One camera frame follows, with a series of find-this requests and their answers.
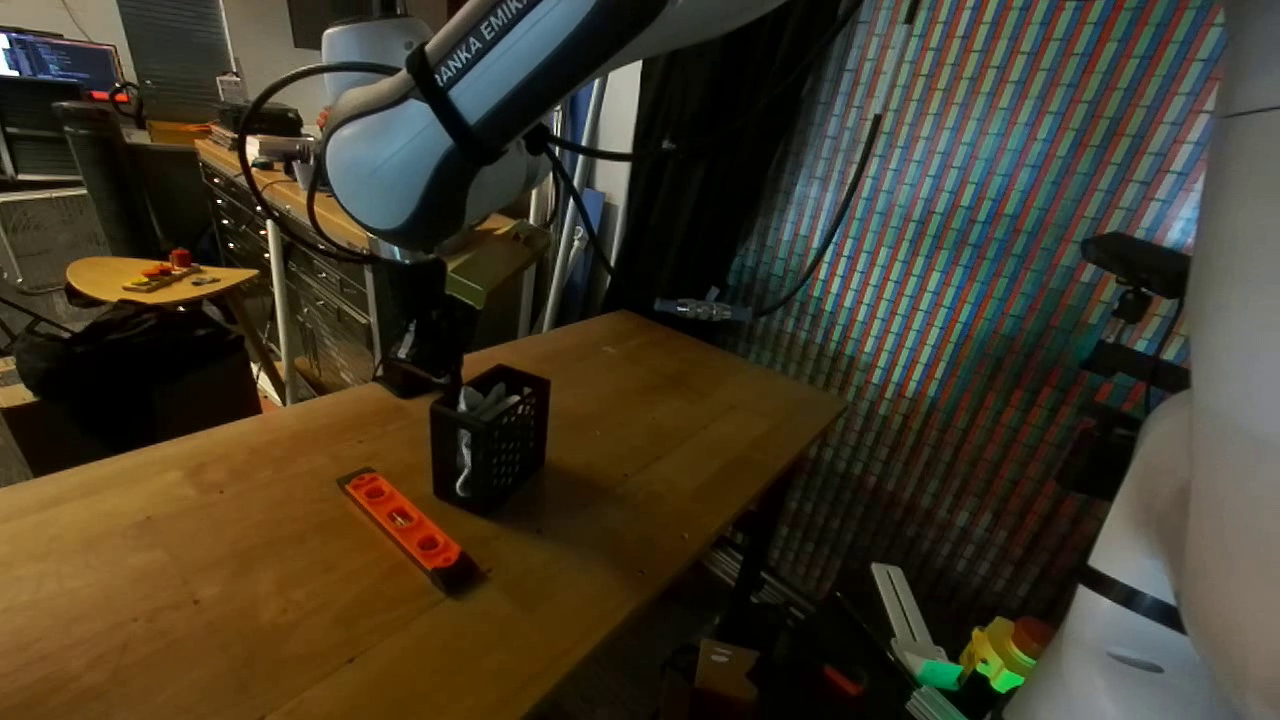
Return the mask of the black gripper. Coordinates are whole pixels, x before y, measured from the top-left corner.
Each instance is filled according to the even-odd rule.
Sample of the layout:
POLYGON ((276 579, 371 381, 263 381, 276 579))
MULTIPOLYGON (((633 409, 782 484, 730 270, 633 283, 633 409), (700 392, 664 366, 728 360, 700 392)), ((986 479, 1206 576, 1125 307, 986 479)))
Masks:
POLYGON ((403 329, 393 347, 393 392, 428 397, 461 383, 475 311, 446 291, 446 262, 422 258, 394 270, 403 329))

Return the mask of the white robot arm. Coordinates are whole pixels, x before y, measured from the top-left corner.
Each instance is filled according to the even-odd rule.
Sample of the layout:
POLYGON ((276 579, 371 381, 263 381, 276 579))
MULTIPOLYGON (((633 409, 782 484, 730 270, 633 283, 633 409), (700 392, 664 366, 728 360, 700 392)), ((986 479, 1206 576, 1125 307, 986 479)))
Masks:
POLYGON ((321 138, 331 201, 371 255, 436 250, 531 189, 522 134, 582 79, 739 33, 789 0, 467 0, 389 76, 336 97, 321 138))

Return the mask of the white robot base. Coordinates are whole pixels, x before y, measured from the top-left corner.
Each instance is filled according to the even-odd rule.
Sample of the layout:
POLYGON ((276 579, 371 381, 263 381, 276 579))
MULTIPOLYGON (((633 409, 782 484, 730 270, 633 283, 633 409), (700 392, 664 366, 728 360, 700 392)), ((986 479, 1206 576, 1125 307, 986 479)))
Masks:
POLYGON ((1280 0, 1225 0, 1191 383, 1143 418, 998 720, 1280 720, 1280 0))

